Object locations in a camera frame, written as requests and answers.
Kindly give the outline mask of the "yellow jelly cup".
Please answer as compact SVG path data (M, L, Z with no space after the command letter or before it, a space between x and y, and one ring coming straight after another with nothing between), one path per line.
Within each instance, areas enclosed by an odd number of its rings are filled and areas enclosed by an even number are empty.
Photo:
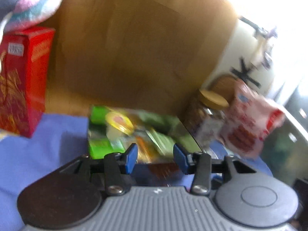
M131 120L122 113L111 111L105 116L107 125L107 133L120 132L122 134L130 135L134 132L134 125Z

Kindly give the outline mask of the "green wafer packet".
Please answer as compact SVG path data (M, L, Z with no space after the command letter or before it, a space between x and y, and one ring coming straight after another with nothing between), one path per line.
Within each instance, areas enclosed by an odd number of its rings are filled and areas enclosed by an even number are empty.
M103 159L110 153L124 153L120 141L110 141L106 136L105 116L110 109L105 106L92 106L88 117L88 151L92 159Z

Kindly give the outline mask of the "peanut jar with gold lid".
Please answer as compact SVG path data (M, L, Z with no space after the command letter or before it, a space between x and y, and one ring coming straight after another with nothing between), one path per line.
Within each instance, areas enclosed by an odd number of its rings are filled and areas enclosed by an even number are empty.
M183 124L202 149L209 148L224 124L229 103L219 94L198 90L183 116Z

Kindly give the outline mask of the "pink twisted snack bag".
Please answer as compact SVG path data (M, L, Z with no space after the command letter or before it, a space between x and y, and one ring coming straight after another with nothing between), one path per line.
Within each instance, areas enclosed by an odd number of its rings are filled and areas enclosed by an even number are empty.
M249 159L261 154L265 139L285 120L285 113L275 101L250 89L242 80L235 83L234 99L225 116L220 131L224 145Z

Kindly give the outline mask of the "round wooden board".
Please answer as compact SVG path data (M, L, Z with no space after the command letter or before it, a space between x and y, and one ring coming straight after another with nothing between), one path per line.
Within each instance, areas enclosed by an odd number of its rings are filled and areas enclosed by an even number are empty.
M209 84L208 90L219 94L231 104L235 97L236 81L237 79L231 74L223 74Z

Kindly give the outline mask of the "blue printed tablecloth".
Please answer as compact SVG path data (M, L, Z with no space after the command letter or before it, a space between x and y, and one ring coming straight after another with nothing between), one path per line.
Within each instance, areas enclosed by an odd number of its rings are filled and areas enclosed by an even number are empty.
M133 118L141 122L137 125L151 126L165 135L175 126L180 127L174 138L190 152L201 151L176 117L143 110L128 110L128 115L132 122ZM31 138L1 137L1 230L20 230L24 226L17 198L25 187L87 153L88 121L86 117L44 114ZM165 182L187 188L193 179L192 175L184 176L181 172L158 179L147 165L136 165L131 176L137 185L162 186Z

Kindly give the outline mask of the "wood panel backdrop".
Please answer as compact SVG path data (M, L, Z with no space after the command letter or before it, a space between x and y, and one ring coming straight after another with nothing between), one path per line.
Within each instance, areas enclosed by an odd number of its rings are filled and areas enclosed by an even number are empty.
M46 110L93 104L178 115L217 66L237 16L226 0L63 0Z

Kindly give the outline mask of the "red gift box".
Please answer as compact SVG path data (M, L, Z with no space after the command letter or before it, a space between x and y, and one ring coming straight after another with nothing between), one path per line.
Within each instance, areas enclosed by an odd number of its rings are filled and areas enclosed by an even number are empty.
M1 129L30 138L44 111L54 28L5 34L1 43Z

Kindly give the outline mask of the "pink blue plush toy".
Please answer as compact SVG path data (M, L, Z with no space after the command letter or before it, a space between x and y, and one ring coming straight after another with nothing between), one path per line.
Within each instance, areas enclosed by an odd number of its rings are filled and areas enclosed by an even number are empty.
M24 30L49 19L63 0L1 0L1 32Z

